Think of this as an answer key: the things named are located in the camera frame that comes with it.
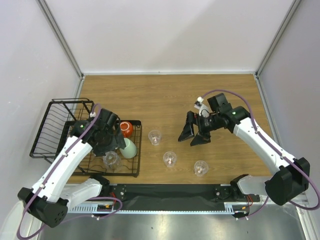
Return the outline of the small orange mug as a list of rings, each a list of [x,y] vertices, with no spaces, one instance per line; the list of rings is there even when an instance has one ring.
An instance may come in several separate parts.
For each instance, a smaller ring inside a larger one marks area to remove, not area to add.
[[[129,138],[134,132],[133,125],[129,121],[122,121],[120,129],[125,138]]]

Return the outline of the clear faceted glass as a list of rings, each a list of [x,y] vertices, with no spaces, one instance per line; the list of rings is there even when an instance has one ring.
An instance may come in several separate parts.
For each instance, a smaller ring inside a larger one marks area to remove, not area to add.
[[[102,157],[104,165],[109,170],[117,170],[122,166],[120,156],[114,151],[108,151]]]

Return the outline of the pale green cup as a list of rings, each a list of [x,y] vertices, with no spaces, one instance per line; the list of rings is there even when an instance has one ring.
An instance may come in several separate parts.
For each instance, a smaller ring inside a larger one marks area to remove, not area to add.
[[[125,142],[125,147],[120,148],[120,153],[125,159],[134,158],[138,153],[138,149],[136,145],[128,138],[124,138],[124,142]]]

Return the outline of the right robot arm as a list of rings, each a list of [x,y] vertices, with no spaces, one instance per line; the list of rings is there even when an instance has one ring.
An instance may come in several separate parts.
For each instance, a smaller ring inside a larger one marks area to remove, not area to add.
[[[297,159],[275,143],[242,106],[232,107],[223,93],[208,98],[208,106],[198,97],[188,111],[179,142],[191,139],[191,146],[208,144],[211,132],[227,129],[243,140],[268,167],[271,178],[243,174],[231,181],[230,195],[242,201],[248,195],[268,196],[277,205],[284,205],[309,188],[310,164]]]

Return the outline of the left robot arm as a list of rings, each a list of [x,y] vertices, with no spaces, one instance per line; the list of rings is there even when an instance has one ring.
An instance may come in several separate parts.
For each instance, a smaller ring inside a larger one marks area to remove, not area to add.
[[[64,187],[90,152],[102,156],[126,146],[120,123],[115,113],[104,108],[90,113],[86,120],[76,121],[48,170],[31,188],[23,187],[18,192],[17,197],[25,210],[54,228],[63,221],[69,209],[89,199],[107,199],[111,191],[110,182],[100,175],[91,176],[68,190]]]

